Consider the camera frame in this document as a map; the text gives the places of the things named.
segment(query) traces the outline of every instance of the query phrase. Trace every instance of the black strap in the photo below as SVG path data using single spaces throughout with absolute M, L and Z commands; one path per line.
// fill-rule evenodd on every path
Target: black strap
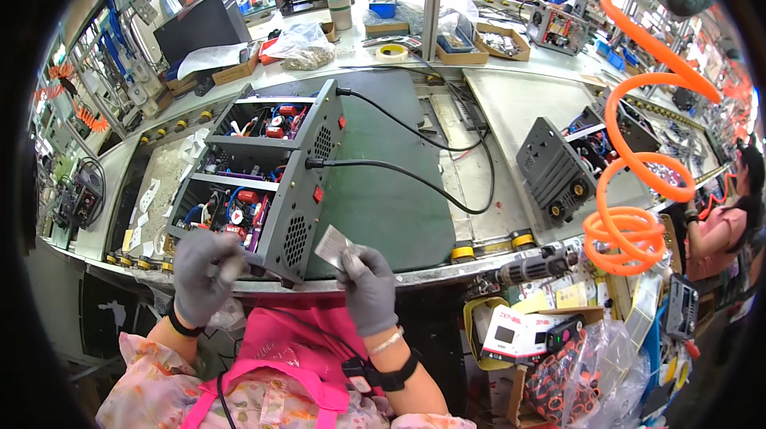
M 178 316 L 176 315 L 175 302 L 176 302 L 176 297 L 173 297 L 170 300 L 170 304 L 169 304 L 170 310 L 168 311 L 168 319 L 170 319 L 170 324 L 173 325 L 173 328 L 181 336 L 185 336 L 187 338 L 196 338 L 196 337 L 198 337 L 202 333 L 202 331 L 205 330 L 205 327 L 189 329 L 189 328 L 185 327 L 184 325 L 182 325 L 181 321 L 178 321 Z
M 405 388 L 405 381 L 412 376 L 417 368 L 417 363 L 422 362 L 423 356 L 415 348 L 410 349 L 410 357 L 401 369 L 394 372 L 370 372 L 369 382 L 371 386 L 380 386 L 383 391 L 394 392 Z

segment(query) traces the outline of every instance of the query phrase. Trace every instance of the gray work glove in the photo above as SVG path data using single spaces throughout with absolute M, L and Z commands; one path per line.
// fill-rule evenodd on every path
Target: gray work glove
M 173 258 L 178 316 L 195 327 L 207 325 L 244 270 L 240 242 L 235 234 L 204 230 L 191 232 L 181 240 Z
M 383 255 L 353 244 L 341 254 L 340 262 L 343 271 L 336 270 L 336 278 L 345 288 L 345 305 L 359 336 L 372 336 L 395 326 L 399 317 L 394 313 L 394 273 Z

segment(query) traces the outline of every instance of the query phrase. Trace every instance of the pink shirt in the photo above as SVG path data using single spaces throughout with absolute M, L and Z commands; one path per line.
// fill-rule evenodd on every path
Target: pink shirt
M 726 248 L 706 256 L 698 262 L 689 260 L 691 253 L 689 252 L 689 240 L 686 240 L 684 242 L 686 246 L 686 277 L 690 281 L 697 281 L 715 276 L 724 271 L 734 261 L 734 258 L 737 257 L 737 253 L 727 253 L 726 251 L 732 248 L 742 237 L 747 221 L 748 214 L 739 208 L 729 210 L 726 213 L 723 212 L 722 206 L 713 209 L 708 218 L 704 222 L 699 223 L 699 232 L 702 236 L 710 233 L 719 224 L 728 224 L 732 229 L 732 234 L 729 237 Z

